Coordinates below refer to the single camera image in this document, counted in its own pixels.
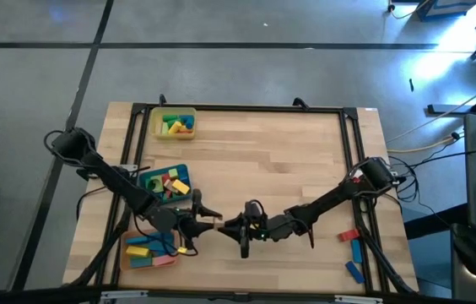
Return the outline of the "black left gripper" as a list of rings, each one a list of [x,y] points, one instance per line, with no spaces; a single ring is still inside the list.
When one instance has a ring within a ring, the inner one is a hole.
[[[223,215],[203,205],[197,208],[201,217],[223,219]],[[149,223],[159,232],[178,231],[188,242],[199,237],[205,231],[214,228],[213,223],[196,222],[196,212],[192,209],[151,207],[149,208]]]

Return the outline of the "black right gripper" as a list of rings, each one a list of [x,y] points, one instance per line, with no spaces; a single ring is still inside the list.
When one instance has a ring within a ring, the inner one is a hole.
[[[251,241],[278,242],[292,234],[306,234],[306,223],[289,214],[276,215],[273,218],[262,216],[255,222],[251,217],[238,214],[235,218],[218,224],[218,232],[240,243],[241,258],[248,258]]]

